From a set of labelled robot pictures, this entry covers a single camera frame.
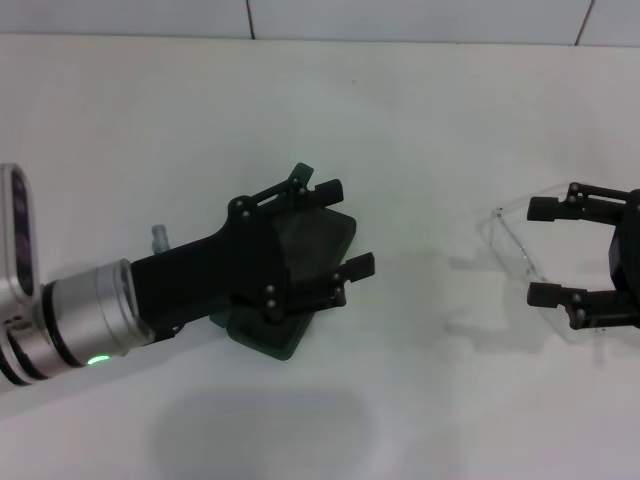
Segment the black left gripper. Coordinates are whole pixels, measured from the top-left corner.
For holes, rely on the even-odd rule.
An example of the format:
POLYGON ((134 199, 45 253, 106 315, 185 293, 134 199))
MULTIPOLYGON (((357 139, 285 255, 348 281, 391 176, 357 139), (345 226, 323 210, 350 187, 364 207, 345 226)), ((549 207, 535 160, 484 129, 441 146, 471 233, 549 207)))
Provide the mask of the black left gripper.
POLYGON ((234 198, 216 233, 131 264, 140 319, 156 342, 238 305, 271 323, 282 321, 289 273, 271 221, 343 200, 340 180, 311 188, 298 177, 234 198))

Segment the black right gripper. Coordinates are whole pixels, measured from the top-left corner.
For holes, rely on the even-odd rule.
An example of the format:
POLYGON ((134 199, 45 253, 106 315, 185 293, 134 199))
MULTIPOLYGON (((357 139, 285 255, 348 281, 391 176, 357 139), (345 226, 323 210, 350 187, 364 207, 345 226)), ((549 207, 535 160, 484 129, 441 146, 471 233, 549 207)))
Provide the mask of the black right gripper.
POLYGON ((530 199, 528 221, 584 220, 617 223, 609 247, 609 270, 617 290, 588 291, 531 282, 527 303, 562 306, 573 330, 639 328, 639 190, 623 192, 572 182, 566 198, 530 199))

